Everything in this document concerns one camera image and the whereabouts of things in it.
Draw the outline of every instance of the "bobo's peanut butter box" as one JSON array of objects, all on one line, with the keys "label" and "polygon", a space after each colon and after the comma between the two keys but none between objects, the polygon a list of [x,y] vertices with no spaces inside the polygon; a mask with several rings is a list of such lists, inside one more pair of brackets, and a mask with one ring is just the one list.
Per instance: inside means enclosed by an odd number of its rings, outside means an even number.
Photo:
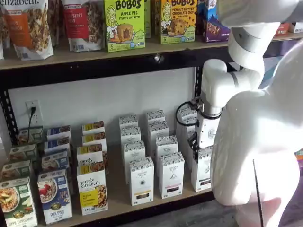
[{"label": "bobo's peanut butter box", "polygon": [[161,0],[161,44],[193,42],[197,0]]},{"label": "bobo's peanut butter box", "polygon": [[105,0],[108,52],[145,47],[144,0]]}]

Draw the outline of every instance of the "bobo's box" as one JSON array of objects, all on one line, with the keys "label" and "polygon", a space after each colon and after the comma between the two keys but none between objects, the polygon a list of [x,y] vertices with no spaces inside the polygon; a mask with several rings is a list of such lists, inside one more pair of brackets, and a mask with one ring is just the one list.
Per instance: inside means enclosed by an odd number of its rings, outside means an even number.
[{"label": "bobo's box", "polygon": [[161,44],[193,42],[197,0],[160,0]]},{"label": "bobo's box", "polygon": [[37,184],[47,225],[72,216],[65,169],[40,174]]},{"label": "bobo's box", "polygon": [[104,0],[108,52],[145,47],[144,0]]}]

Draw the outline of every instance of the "orange label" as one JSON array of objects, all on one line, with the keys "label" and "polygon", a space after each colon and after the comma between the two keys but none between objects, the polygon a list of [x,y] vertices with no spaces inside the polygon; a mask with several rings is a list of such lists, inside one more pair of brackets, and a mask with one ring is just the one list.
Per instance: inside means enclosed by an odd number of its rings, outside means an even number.
[{"label": "orange label", "polygon": [[32,40],[28,29],[27,13],[21,10],[8,11],[9,15],[4,15],[8,24],[9,35],[16,46],[24,46],[32,49]]}]

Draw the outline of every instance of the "red label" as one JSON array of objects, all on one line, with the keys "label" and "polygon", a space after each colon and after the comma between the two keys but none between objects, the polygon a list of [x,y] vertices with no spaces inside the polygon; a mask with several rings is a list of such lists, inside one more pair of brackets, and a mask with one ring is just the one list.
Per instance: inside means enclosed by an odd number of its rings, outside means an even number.
[{"label": "red label", "polygon": [[89,37],[86,7],[82,7],[81,4],[65,5],[64,19],[69,38]]}]

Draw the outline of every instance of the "food image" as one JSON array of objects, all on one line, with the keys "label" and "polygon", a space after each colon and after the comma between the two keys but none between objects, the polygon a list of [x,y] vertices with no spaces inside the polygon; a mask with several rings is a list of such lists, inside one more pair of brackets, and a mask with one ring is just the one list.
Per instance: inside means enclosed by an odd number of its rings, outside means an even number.
[{"label": "food image", "polygon": [[0,190],[0,203],[4,213],[12,211],[19,204],[19,197],[15,188]]}]

